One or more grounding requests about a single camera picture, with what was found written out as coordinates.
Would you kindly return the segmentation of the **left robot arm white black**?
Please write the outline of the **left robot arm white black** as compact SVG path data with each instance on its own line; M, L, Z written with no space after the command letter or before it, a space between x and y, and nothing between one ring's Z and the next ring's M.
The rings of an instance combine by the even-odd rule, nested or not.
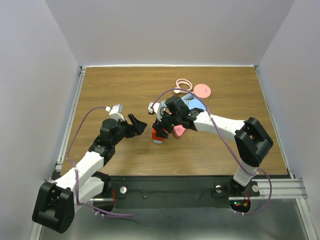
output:
M116 145L124 138L141 135L147 124L129 114L126 120L105 119L100 133L84 157L66 174L44 182L38 191L32 221L60 234L72 224L76 212L92 197L106 197L111 184L95 176L113 157Z

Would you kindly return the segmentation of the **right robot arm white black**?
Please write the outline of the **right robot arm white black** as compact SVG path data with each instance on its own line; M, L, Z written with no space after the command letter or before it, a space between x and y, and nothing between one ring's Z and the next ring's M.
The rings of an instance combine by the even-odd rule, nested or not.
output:
M149 114L156 115L152 127L157 137L167 139L174 127L181 125L196 132L216 134L223 142L233 140L238 150L235 157L238 167L230 189L235 195L242 195L248 190L248 184L274 145L256 118L235 120L213 115L208 110L189 108L179 96L168 98L164 106L151 102L147 110Z

